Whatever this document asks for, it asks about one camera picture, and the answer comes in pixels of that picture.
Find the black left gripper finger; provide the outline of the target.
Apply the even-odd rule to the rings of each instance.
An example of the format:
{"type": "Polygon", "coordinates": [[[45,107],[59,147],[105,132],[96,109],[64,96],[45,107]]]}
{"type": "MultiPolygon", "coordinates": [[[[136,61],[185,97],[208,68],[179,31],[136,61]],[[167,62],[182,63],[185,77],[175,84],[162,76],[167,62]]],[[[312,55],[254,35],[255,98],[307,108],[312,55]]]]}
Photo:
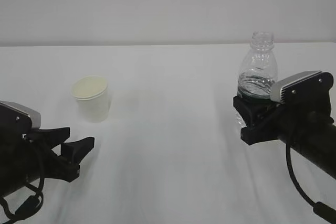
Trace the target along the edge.
{"type": "Polygon", "coordinates": [[[86,137],[81,140],[61,144],[60,155],[69,164],[78,165],[86,155],[94,148],[94,137],[86,137]]]}
{"type": "Polygon", "coordinates": [[[70,137],[70,127],[61,127],[56,129],[31,129],[29,130],[23,142],[23,149],[28,151],[51,150],[60,145],[70,137]]]}

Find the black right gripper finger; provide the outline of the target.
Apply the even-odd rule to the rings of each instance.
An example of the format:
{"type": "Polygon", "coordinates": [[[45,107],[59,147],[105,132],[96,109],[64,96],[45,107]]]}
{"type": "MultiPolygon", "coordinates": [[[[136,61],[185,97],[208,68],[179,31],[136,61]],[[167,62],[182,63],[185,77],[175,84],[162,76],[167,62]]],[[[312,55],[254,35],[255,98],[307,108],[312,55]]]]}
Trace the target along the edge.
{"type": "Polygon", "coordinates": [[[250,99],[235,96],[233,106],[247,127],[254,127],[266,118],[275,108],[275,103],[263,99],[250,99]]]}

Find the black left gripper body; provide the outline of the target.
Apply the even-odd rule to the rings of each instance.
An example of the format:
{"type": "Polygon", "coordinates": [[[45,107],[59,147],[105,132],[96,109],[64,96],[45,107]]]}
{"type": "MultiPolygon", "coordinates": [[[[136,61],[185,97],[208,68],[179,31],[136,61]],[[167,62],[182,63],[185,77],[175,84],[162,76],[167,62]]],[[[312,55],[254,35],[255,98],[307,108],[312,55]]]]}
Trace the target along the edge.
{"type": "Polygon", "coordinates": [[[69,164],[61,153],[61,144],[51,150],[28,150],[25,154],[24,180],[33,182],[38,178],[50,178],[72,182],[79,177],[80,164],[69,164]]]}

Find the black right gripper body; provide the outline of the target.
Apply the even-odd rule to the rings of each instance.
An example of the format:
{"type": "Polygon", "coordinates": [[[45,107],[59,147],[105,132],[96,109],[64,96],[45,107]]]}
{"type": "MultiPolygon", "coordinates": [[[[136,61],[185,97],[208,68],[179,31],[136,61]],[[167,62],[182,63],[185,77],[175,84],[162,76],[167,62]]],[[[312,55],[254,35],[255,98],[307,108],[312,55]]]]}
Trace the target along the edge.
{"type": "Polygon", "coordinates": [[[274,110],[260,123],[241,128],[240,139],[248,145],[273,140],[290,145],[306,144],[314,130],[315,105],[312,102],[294,105],[274,103],[274,110]]]}

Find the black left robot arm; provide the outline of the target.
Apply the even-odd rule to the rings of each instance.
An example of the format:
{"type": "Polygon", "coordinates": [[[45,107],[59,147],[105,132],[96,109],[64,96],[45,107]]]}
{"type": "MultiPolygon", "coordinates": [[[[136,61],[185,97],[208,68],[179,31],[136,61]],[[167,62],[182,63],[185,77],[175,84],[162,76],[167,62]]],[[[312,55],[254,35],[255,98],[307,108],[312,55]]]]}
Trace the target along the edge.
{"type": "Polygon", "coordinates": [[[81,161],[94,148],[90,136],[68,142],[70,128],[20,131],[1,126],[1,196],[39,178],[72,182],[80,175],[81,161]]]}

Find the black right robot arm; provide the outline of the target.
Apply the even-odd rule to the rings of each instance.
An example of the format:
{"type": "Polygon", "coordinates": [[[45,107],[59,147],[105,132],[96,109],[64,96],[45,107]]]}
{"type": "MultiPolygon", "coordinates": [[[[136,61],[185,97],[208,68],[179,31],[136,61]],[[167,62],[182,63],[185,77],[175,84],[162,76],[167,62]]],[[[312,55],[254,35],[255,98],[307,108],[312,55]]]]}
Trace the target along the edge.
{"type": "Polygon", "coordinates": [[[289,142],[293,150],[335,178],[335,125],[329,105],[252,103],[235,96],[233,106],[245,122],[240,138],[246,144],[289,142]]]}

